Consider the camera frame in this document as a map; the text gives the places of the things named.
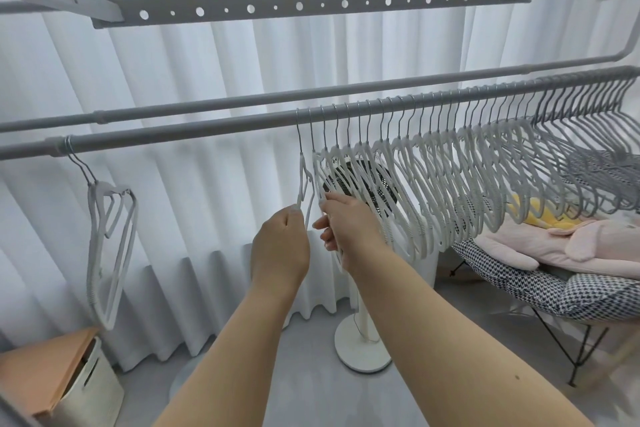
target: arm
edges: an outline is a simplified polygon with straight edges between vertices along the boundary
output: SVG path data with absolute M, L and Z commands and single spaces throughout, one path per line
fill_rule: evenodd
M 327 193 L 314 228 L 362 299 L 432 427 L 592 426 L 533 368 L 441 298 L 385 243 L 366 204 Z
M 252 286 L 155 427 L 259 427 L 287 313 L 309 267 L 299 210 L 285 208 L 253 241 Z

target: storage box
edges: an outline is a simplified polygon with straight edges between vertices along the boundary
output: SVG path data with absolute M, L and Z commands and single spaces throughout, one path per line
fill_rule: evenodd
M 124 390 L 91 328 L 0 355 L 0 386 L 45 427 L 113 427 Z

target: yellow plush toy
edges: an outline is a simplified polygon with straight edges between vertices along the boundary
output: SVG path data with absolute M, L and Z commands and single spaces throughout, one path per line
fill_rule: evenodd
M 513 199 L 517 204 L 520 204 L 520 200 L 518 199 L 517 194 L 513 194 Z M 534 208 L 536 211 L 540 209 L 540 200 L 537 197 L 531 198 L 531 208 Z M 512 211 L 516 212 L 513 204 L 508 204 L 509 208 Z M 566 214 L 562 214 L 559 218 L 556 218 L 553 212 L 549 209 L 550 203 L 545 203 L 545 209 L 542 212 L 542 216 L 540 218 L 536 218 L 534 214 L 529 211 L 529 214 L 523 221 L 523 223 L 527 223 L 528 225 L 533 225 L 534 227 L 542 228 L 545 230 L 556 228 L 560 230 L 571 230 L 578 225 L 582 224 L 581 220 L 572 220 Z

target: fan stand pole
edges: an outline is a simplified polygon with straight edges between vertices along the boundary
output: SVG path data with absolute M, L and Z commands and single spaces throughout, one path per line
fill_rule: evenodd
M 359 373 L 375 373 L 391 363 L 367 307 L 358 291 L 358 311 L 342 319 L 335 330 L 338 358 Z

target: hand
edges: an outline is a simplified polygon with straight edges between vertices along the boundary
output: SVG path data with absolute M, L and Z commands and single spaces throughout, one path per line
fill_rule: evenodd
M 342 266 L 349 270 L 353 256 L 364 250 L 386 246 L 380 223 L 364 202 L 337 192 L 327 192 L 320 209 L 326 214 L 313 227 L 325 229 L 320 238 L 330 252 L 342 250 Z
M 253 239 L 253 286 L 293 300 L 309 269 L 309 238 L 297 206 L 278 211 Z

